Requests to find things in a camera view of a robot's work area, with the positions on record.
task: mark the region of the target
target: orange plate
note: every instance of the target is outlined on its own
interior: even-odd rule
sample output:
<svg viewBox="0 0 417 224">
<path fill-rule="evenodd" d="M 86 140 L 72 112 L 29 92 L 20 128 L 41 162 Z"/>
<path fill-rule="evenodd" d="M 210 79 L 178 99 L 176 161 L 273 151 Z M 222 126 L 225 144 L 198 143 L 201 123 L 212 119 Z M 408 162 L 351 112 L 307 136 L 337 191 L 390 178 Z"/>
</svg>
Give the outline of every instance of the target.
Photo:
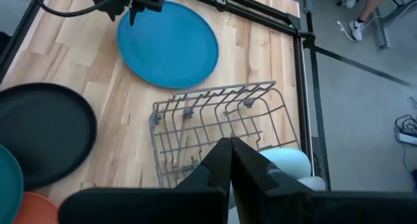
<svg viewBox="0 0 417 224">
<path fill-rule="evenodd" d="M 58 208 L 41 195 L 25 192 L 13 224 L 58 224 Z"/>
</svg>

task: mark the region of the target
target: wire dish rack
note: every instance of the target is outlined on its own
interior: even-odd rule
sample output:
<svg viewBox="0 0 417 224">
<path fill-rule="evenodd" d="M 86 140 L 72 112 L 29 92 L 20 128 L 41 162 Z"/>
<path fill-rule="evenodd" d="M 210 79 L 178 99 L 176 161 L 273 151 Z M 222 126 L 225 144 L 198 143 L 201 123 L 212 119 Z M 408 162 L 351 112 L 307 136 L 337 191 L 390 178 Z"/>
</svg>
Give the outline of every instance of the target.
<svg viewBox="0 0 417 224">
<path fill-rule="evenodd" d="M 239 137 L 258 151 L 300 149 L 298 121 L 296 126 L 291 122 L 274 85 L 266 81 L 196 89 L 153 103 L 150 130 L 160 187 L 178 185 L 222 137 Z"/>
</svg>

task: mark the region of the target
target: black plate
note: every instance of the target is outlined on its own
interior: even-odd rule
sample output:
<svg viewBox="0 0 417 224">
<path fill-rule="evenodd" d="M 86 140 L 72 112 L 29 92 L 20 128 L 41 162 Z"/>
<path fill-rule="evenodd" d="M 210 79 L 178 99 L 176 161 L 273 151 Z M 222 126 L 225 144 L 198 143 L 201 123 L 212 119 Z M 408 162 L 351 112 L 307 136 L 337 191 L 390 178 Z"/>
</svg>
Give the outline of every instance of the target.
<svg viewBox="0 0 417 224">
<path fill-rule="evenodd" d="M 29 83 L 0 92 L 0 144 L 19 162 L 25 190 L 56 182 L 77 169 L 96 135 L 93 109 L 69 88 Z"/>
</svg>

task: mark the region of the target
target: concrete floor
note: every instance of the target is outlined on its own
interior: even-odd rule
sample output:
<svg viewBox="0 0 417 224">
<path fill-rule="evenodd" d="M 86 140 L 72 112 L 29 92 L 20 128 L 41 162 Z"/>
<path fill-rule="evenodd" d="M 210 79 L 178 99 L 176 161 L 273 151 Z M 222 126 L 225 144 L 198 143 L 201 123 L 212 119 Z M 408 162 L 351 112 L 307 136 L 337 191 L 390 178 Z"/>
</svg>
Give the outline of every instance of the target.
<svg viewBox="0 0 417 224">
<path fill-rule="evenodd" d="M 364 32 L 362 42 L 348 40 L 339 30 L 339 20 L 347 23 L 356 18 L 364 0 L 351 10 L 338 8 L 337 0 L 313 0 L 313 28 L 316 45 L 417 84 L 417 11 L 390 26 L 392 48 L 381 51 L 375 25 Z M 381 6 L 382 15 L 394 9 L 391 1 Z M 304 30 L 305 15 L 302 16 Z M 393 137 L 394 120 L 401 115 L 416 115 L 409 96 L 416 89 L 370 74 L 325 55 L 317 54 L 321 105 L 333 190 L 412 191 L 413 181 L 403 166 L 403 147 Z M 312 98 L 311 65 L 306 52 L 309 106 L 315 116 Z M 317 136 L 314 119 L 312 134 Z M 407 165 L 417 168 L 417 148 L 407 147 Z"/>
</svg>

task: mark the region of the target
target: electrical cord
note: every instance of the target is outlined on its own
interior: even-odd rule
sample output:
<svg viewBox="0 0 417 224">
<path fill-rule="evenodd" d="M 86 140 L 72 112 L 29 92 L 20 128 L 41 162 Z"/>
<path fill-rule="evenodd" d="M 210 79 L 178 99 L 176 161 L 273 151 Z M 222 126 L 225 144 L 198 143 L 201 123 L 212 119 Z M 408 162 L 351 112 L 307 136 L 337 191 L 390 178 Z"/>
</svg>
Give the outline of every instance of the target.
<svg viewBox="0 0 417 224">
<path fill-rule="evenodd" d="M 75 12 L 58 12 L 58 11 L 46 6 L 44 4 L 44 2 L 42 2 L 42 0 L 36 0 L 36 1 L 38 2 L 38 4 L 40 5 L 41 8 L 43 8 L 46 12 L 49 12 L 50 14 L 65 17 L 65 18 L 71 18 L 71 17 L 75 17 L 75 16 L 81 16 L 81 15 L 90 13 L 94 10 L 97 10 L 98 8 L 104 6 L 105 4 L 107 4 L 108 2 L 110 2 L 112 0 L 103 0 L 103 1 L 99 2 L 98 4 L 96 4 L 94 6 L 91 6 L 89 8 L 85 8 L 83 10 L 75 11 Z"/>
<path fill-rule="evenodd" d="M 404 115 L 399 117 L 395 120 L 394 126 L 394 137 L 397 142 L 403 147 L 403 165 L 404 168 L 411 173 L 412 170 L 407 165 L 407 149 L 405 147 L 405 143 L 401 142 L 399 139 L 399 133 L 401 130 L 417 130 L 417 120 L 413 118 L 410 114 Z"/>
<path fill-rule="evenodd" d="M 416 2 L 414 2 L 414 3 L 412 3 L 412 4 L 410 4 L 406 9 L 404 9 L 404 11 L 402 12 L 402 13 L 400 13 L 398 16 L 397 16 L 397 18 L 395 19 L 395 21 L 393 22 L 393 23 L 395 23 L 395 22 L 397 22 L 397 20 L 402 16 L 402 15 L 404 15 L 404 13 L 408 10 L 408 9 L 410 9 L 412 6 L 414 6 L 415 4 L 417 4 L 417 1 Z M 377 19 L 377 18 L 381 18 L 381 17 L 383 17 L 383 16 L 375 16 L 375 17 L 373 17 L 372 19 L 371 19 L 371 21 L 370 22 L 368 22 L 366 25 L 364 25 L 363 27 L 362 27 L 362 30 L 364 30 L 368 25 L 370 25 L 372 22 L 373 22 L 373 20 L 375 20 L 375 19 Z M 352 40 L 352 41 L 355 41 L 355 42 L 357 42 L 356 41 L 356 39 L 354 39 L 354 38 L 351 38 L 348 34 L 347 34 L 347 31 L 346 31 L 346 29 L 344 28 L 344 26 L 341 24 L 341 22 L 340 21 L 337 21 L 336 22 L 339 26 L 340 26 L 340 31 L 342 31 L 342 32 L 344 32 L 345 33 L 345 35 L 346 35 L 346 37 L 349 39 L 349 40 Z"/>
</svg>

